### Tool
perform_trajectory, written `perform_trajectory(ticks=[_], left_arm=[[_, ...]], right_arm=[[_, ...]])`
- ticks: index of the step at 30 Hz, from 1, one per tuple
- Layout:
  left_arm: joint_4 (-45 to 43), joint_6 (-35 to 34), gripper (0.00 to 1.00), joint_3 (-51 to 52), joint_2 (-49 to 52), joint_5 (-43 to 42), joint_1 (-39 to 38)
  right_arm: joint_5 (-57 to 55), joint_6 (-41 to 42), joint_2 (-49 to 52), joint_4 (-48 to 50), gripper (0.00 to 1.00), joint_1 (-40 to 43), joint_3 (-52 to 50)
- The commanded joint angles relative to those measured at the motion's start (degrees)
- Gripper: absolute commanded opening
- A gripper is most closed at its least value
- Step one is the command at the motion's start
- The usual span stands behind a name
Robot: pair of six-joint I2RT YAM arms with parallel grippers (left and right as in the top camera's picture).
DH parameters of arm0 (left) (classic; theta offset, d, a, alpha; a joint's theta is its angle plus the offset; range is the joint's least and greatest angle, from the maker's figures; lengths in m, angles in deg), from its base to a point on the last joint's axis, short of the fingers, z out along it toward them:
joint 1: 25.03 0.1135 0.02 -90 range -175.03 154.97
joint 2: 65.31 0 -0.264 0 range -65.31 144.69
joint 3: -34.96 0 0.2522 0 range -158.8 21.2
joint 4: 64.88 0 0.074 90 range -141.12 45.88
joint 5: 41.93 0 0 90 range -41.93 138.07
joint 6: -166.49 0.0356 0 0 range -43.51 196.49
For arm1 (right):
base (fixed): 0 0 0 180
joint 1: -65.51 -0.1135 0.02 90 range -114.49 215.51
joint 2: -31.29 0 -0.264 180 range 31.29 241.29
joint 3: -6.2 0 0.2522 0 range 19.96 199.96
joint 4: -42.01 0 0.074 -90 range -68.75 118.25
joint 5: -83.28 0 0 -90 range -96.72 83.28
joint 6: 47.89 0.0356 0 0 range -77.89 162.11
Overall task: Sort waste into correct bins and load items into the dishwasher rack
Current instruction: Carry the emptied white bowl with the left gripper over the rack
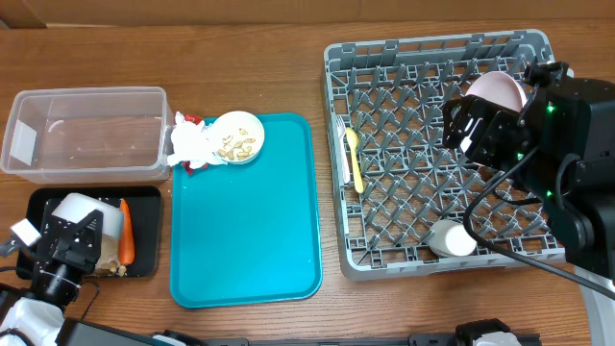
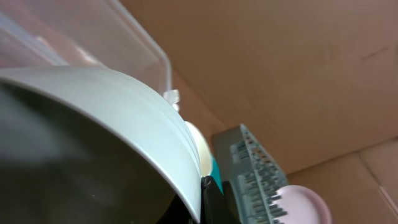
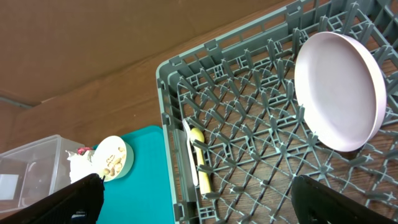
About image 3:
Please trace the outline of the white plastic fork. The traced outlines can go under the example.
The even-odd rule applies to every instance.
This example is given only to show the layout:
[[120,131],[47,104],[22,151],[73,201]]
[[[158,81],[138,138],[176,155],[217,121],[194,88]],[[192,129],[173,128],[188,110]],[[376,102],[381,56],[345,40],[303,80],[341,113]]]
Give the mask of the white plastic fork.
[[189,124],[185,118],[182,120],[182,124],[183,124],[183,129],[186,134],[186,145],[187,145],[188,158],[189,158],[190,170],[191,170],[191,175],[192,175],[192,182],[193,182],[194,186],[197,186],[199,184],[199,182],[198,182],[198,174],[196,171],[195,162],[193,159],[192,145],[190,142],[190,130],[191,129],[190,129]]

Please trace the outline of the pink round plate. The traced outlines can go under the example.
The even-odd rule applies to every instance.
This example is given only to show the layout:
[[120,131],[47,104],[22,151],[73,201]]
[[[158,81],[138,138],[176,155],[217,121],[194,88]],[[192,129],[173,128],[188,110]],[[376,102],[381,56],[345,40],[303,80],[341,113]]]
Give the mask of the pink round plate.
[[304,120],[325,146],[354,151],[380,129],[386,86],[376,60],[354,38],[334,32],[311,36],[299,50],[294,80]]

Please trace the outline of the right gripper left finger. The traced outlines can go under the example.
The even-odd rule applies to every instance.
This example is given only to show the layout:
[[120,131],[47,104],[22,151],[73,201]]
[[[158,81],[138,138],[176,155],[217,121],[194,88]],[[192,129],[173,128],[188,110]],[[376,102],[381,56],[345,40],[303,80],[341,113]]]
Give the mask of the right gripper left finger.
[[1,224],[96,223],[104,203],[104,177],[90,174],[6,217]]

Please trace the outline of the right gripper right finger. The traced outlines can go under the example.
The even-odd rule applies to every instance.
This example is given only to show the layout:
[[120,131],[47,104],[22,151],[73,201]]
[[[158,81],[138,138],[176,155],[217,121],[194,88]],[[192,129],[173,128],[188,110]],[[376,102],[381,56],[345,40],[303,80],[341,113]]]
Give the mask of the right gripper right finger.
[[307,175],[300,175],[293,179],[291,195],[292,205],[300,224],[388,224],[395,222]]

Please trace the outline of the yellow plastic spoon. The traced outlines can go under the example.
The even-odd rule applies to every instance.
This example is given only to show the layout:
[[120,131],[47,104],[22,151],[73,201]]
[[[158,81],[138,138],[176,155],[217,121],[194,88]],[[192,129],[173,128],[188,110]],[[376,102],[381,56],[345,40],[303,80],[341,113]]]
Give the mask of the yellow plastic spoon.
[[[205,137],[203,133],[198,128],[192,128],[190,130],[190,141],[193,143],[195,140],[199,140],[200,142],[205,142]],[[198,165],[205,165],[205,158],[203,156],[203,152],[198,147],[194,147],[195,152],[197,154],[197,163]],[[210,180],[209,176],[206,172],[199,171],[198,172],[198,181],[200,187],[200,193],[207,194],[211,192]]]

